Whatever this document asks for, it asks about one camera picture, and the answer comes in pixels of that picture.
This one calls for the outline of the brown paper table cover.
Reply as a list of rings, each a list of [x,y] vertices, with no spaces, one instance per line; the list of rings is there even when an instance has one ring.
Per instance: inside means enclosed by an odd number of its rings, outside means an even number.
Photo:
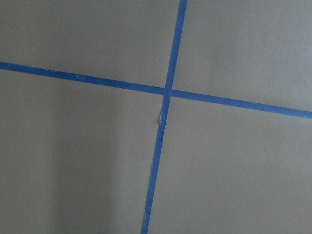
[[[309,0],[3,0],[3,234],[309,234]]]

